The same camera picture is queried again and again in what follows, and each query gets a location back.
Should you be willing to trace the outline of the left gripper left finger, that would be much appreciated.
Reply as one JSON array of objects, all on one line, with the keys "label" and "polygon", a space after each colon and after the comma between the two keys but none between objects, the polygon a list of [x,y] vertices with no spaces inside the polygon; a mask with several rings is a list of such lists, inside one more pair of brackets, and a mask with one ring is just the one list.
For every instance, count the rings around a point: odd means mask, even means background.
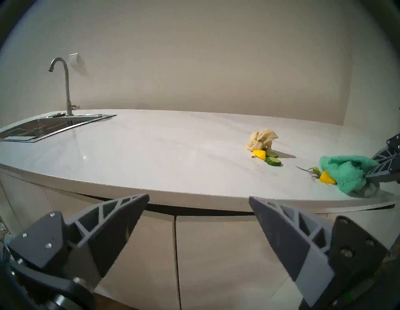
[{"label": "left gripper left finger", "polygon": [[45,214],[8,244],[19,277],[52,283],[82,279],[94,289],[127,244],[149,202],[148,194],[91,205],[71,218]]}]

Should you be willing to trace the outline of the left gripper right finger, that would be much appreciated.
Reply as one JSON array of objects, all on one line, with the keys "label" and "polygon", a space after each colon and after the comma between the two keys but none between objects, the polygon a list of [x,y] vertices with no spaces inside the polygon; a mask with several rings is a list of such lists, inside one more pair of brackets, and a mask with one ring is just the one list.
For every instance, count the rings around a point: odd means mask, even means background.
[{"label": "left gripper right finger", "polygon": [[375,283],[388,248],[355,221],[331,224],[296,207],[249,197],[269,245],[302,295],[300,310],[342,310]]}]

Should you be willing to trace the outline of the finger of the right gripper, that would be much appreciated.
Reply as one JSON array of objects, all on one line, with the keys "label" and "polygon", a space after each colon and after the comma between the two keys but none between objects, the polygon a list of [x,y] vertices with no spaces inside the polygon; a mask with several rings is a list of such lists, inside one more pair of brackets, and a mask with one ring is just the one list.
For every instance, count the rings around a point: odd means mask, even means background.
[{"label": "finger of the right gripper", "polygon": [[389,138],[386,141],[386,145],[384,148],[380,149],[372,159],[377,162],[386,162],[400,152],[400,134],[396,134],[395,136]]},{"label": "finger of the right gripper", "polygon": [[376,156],[375,161],[379,163],[376,168],[373,168],[366,173],[365,178],[371,183],[386,183],[398,182],[400,179],[400,157]]}]

